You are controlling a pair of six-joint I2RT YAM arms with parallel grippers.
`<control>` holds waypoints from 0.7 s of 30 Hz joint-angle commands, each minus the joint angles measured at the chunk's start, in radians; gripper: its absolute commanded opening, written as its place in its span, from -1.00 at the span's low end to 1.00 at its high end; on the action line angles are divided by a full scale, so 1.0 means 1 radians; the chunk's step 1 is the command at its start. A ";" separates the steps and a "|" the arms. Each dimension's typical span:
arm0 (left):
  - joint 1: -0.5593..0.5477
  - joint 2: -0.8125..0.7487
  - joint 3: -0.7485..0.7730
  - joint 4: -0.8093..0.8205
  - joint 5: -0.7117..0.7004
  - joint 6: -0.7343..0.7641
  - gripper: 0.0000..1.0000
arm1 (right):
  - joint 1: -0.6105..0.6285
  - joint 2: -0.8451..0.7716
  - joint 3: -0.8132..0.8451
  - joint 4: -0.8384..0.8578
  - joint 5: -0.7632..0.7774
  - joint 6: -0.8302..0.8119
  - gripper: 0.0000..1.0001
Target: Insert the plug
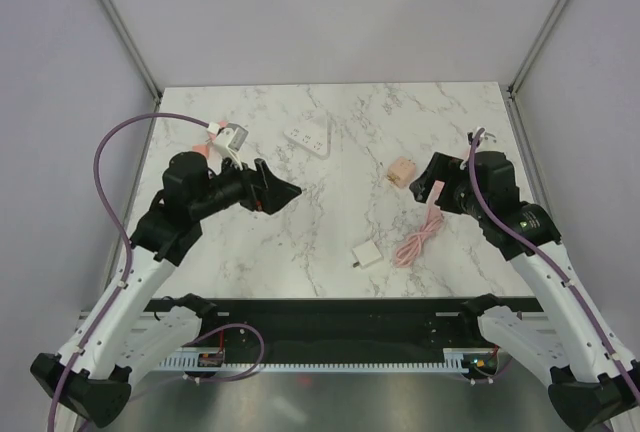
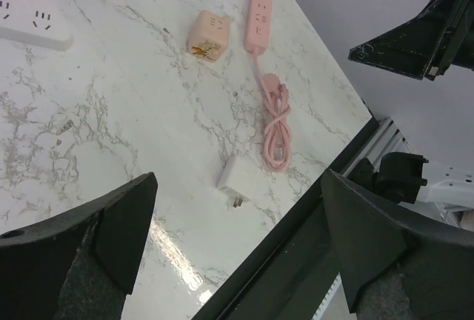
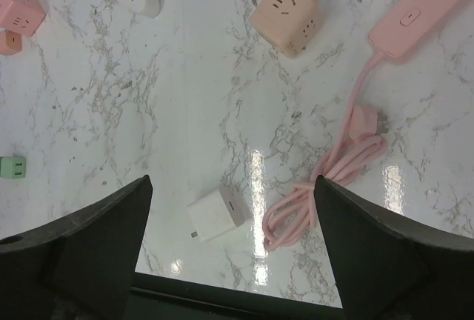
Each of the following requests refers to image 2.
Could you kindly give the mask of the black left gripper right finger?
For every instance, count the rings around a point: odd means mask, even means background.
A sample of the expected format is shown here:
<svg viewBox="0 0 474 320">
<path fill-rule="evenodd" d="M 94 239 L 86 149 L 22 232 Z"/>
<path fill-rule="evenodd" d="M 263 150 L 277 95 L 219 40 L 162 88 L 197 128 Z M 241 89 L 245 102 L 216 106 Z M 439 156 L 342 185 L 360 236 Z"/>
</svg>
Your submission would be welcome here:
<svg viewBox="0 0 474 320">
<path fill-rule="evenodd" d="M 379 197 L 332 170 L 324 209 L 358 319 L 472 319 L 473 233 Z"/>
</svg>

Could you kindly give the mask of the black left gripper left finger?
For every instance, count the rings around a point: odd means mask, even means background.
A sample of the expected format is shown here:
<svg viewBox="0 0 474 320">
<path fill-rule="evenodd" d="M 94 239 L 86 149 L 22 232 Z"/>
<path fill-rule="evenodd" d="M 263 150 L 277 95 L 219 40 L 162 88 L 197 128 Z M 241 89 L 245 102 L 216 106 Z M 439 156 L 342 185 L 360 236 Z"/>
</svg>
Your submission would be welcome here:
<svg viewBox="0 0 474 320">
<path fill-rule="evenodd" d="M 2 319 L 120 319 L 133 292 L 158 183 L 108 194 L 1 235 Z"/>
</svg>

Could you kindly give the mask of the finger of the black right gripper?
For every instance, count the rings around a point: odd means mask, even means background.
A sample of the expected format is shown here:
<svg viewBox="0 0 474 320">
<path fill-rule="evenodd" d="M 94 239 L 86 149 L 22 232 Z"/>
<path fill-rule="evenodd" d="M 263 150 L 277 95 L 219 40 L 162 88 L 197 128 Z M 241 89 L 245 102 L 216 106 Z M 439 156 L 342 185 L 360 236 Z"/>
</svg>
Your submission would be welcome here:
<svg viewBox="0 0 474 320">
<path fill-rule="evenodd" d="M 349 51 L 350 61 L 434 80 L 455 65 L 473 69 L 473 0 L 430 0 L 408 22 Z"/>
</svg>

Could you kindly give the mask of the white wall charger plug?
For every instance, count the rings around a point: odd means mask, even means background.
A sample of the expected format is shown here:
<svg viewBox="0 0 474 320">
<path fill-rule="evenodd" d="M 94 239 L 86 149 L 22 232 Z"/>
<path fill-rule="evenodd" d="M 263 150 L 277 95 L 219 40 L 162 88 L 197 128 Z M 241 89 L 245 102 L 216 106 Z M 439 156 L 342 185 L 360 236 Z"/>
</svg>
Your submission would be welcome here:
<svg viewBox="0 0 474 320">
<path fill-rule="evenodd" d="M 218 180 L 217 189 L 223 192 L 233 207 L 253 199 L 261 171 L 249 159 L 232 156 L 227 160 Z"/>
</svg>

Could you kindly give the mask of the peach cube socket adapter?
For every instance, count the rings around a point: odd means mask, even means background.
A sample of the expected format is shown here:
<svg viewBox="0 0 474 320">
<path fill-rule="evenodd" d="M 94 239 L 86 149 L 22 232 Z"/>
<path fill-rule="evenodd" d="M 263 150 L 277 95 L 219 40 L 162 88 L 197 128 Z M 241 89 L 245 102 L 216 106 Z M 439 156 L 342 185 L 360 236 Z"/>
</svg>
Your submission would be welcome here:
<svg viewBox="0 0 474 320">
<path fill-rule="evenodd" d="M 202 10 L 190 29 L 187 52 L 206 61 L 215 62 L 227 49 L 229 39 L 230 22 L 208 10 Z"/>
</svg>

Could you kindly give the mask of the white triangular power strip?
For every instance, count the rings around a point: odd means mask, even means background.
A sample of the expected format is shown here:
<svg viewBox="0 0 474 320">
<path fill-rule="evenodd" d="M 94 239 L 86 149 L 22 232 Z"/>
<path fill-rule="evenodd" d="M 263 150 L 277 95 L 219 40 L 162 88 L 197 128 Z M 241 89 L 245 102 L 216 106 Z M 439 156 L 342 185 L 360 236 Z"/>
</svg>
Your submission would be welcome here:
<svg viewBox="0 0 474 320">
<path fill-rule="evenodd" d="M 53 0 L 1 0 L 1 37 L 65 51 L 73 31 Z"/>
</svg>

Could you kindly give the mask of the pink power strip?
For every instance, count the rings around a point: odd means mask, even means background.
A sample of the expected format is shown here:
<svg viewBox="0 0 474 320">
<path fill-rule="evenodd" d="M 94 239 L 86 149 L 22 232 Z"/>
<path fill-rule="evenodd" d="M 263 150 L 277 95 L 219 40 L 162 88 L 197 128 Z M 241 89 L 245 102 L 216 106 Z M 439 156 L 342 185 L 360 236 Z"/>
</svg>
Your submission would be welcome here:
<svg viewBox="0 0 474 320">
<path fill-rule="evenodd" d="M 273 0 L 250 0 L 244 49 L 261 55 L 270 43 L 270 23 Z"/>
</svg>

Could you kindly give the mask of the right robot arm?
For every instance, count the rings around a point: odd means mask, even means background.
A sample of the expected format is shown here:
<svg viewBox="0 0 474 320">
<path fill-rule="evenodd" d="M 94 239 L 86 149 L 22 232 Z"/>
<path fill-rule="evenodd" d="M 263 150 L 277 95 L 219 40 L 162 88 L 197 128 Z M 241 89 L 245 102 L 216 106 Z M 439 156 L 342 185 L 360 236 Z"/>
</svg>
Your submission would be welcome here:
<svg viewBox="0 0 474 320">
<path fill-rule="evenodd" d="M 434 80 L 451 66 L 473 69 L 473 0 L 430 0 L 408 22 L 352 48 L 348 59 L 412 79 Z M 421 155 L 388 153 L 369 188 L 396 204 L 417 201 L 473 208 L 473 175 Z"/>
</svg>

